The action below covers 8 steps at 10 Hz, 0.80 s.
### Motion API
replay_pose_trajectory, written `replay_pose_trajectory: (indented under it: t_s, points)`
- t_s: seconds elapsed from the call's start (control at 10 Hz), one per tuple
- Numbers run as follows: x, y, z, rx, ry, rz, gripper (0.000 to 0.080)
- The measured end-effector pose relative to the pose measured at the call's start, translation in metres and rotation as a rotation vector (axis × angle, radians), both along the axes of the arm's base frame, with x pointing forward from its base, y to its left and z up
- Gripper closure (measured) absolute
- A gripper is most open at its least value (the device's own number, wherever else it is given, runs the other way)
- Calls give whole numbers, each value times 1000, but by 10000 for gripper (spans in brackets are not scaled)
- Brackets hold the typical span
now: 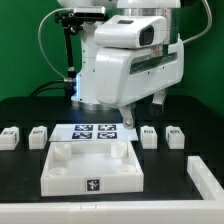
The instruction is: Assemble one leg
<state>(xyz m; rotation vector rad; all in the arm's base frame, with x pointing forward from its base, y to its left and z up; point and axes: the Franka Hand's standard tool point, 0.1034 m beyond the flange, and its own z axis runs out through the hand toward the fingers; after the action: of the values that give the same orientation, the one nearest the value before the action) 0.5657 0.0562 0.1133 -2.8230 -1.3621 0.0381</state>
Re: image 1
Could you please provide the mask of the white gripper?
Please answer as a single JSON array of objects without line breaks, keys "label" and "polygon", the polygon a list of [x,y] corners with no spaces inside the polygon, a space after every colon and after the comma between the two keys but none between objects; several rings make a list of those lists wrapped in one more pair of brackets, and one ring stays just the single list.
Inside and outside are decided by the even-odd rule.
[{"label": "white gripper", "polygon": [[167,55],[153,57],[152,53],[152,48],[101,48],[97,53],[96,98],[103,105],[122,107],[119,111],[126,129],[135,127],[135,105],[131,103],[156,92],[150,113],[159,116],[166,99],[166,90],[162,89],[180,82],[183,77],[184,47],[181,40],[168,46]]}]

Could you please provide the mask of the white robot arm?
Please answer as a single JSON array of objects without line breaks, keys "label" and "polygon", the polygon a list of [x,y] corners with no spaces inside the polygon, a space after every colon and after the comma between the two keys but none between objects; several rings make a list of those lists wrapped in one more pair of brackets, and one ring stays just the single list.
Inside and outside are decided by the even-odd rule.
[{"label": "white robot arm", "polygon": [[183,77],[178,34],[181,0],[57,0],[81,33],[82,67],[74,103],[114,108],[135,126],[134,104]]}]

